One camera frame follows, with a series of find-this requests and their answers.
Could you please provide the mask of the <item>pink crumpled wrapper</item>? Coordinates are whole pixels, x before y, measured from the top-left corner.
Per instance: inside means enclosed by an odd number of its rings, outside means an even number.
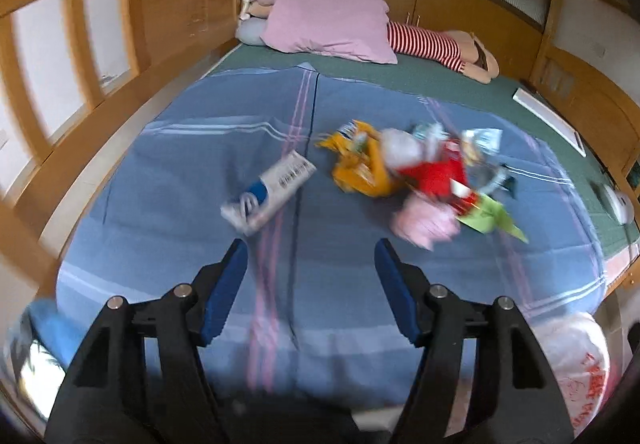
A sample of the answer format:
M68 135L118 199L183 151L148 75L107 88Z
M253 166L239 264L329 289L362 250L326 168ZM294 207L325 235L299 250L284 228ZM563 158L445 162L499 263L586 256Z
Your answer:
M450 242L460 232L449 204L411 194L390 222L393 233L416 247L433 250L436 242Z

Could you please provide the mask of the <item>white round device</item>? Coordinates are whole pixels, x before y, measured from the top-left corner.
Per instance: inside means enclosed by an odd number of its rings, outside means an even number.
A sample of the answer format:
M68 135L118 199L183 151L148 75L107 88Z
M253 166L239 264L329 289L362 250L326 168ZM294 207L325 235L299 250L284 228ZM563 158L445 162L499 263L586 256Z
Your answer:
M634 206L627 195L608 184L591 182L590 186L605 212L618 225L630 225L634 222Z

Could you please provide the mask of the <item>blue cushion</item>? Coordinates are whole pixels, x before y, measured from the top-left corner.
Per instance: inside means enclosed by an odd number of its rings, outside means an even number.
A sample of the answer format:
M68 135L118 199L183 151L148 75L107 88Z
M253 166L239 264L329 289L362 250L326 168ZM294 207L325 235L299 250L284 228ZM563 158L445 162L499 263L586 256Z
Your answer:
M69 368L87 329L62 314L52 299L33 300L26 313L37 339L64 369Z

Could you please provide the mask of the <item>yellow snack wrapper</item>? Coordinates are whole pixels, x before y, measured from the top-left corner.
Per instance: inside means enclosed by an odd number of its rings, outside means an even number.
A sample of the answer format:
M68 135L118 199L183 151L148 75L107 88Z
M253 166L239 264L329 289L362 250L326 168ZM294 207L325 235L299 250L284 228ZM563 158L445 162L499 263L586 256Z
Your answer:
M386 169L380 132L369 123L349 121L334 133L321 135L316 146L337 154L332 178L345 193L381 198L398 193L404 186Z

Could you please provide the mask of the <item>white flat board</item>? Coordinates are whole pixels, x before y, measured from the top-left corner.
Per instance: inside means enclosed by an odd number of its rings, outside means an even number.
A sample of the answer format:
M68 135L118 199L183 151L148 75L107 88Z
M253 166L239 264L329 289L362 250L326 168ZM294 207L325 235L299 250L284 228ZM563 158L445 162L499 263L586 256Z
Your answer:
M544 122L567 144L570 144L582 158L587 156L579 133L537 95L532 95L524 89L517 89L512 100Z

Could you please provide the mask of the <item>green paper scrap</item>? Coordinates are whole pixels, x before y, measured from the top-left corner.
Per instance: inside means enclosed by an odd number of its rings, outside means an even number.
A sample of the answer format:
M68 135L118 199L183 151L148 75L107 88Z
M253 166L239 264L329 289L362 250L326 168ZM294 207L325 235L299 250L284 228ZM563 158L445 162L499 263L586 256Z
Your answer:
M465 214L458 216L458 220L465 226L482 234L489 234L494 230L502 230L506 234L528 243L524 232L516 226L504 205L491 196L480 194Z

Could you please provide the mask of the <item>white crumpled plastic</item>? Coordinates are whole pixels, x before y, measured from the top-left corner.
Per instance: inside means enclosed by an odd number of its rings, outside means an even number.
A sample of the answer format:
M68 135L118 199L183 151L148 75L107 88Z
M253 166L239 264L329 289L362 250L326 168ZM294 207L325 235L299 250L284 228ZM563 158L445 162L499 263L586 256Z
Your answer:
M413 167L423 161L423 143L406 131L382 130L380 149L385 167L390 170Z

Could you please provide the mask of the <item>trash bin with white bag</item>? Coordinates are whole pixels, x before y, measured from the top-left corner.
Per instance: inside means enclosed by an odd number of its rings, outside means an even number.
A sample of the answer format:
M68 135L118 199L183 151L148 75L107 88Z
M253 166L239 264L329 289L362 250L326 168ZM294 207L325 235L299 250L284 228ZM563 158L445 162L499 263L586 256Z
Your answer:
M586 312L550 318L532 331L558 382L574 433L582 433L604 404L611 377L604 332Z

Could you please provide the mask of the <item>blue striped blanket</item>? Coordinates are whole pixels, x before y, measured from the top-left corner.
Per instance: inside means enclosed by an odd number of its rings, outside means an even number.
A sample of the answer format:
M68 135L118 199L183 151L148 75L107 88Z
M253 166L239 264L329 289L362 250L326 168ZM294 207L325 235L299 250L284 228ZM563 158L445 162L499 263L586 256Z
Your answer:
M465 227L433 250L395 239L396 251L463 299L512 298L531 323L597 309L603 251L544 142L487 112L298 67L214 74L144 127L78 224L58 272L58 309L89 326L115 294L145 301L190 282L235 238L222 204L299 152L316 172L248 240L224 331L201 354L206 374L219 393L305 392L350 407L403 402L420 354L398 331L373 264L401 200L342 192L333 156L316 146L352 119L499 129L499 158L516 172L516 192L503 202L524 238Z

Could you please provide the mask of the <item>pink pillow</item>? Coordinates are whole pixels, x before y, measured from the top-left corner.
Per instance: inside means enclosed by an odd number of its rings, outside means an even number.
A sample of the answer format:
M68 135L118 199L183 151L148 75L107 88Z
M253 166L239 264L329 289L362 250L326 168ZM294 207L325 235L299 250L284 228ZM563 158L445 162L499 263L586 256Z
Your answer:
M262 40L282 53L395 65L387 24L384 0L274 0Z

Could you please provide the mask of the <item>wooden bed frame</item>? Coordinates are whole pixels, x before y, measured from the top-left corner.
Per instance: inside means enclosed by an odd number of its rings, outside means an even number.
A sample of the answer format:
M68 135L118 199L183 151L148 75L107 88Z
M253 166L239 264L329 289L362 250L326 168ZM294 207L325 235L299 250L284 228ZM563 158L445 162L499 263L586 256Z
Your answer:
M50 225L82 172L156 94L178 104L177 83L232 51L239 4L1 0L1 261L36 298L55 298L77 225L117 166Z

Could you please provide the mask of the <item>red snack wrapper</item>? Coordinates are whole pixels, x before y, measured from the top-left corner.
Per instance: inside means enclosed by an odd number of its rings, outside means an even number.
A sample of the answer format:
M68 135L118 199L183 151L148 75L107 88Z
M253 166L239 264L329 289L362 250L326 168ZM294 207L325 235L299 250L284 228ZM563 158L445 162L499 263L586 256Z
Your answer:
M428 199L449 204L457 216L465 216L478 205L480 196L469 186L463 152L458 141L443 142L435 161L400 168L398 173L415 192Z

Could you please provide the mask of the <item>striped plush doll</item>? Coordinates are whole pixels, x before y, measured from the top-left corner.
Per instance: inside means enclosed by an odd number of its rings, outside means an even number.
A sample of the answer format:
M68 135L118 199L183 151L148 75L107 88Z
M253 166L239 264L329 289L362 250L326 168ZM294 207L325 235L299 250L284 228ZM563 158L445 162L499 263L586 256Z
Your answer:
M490 83L500 74L495 56L470 32L433 31L389 22L386 34L390 48L396 54L431 60L483 84Z

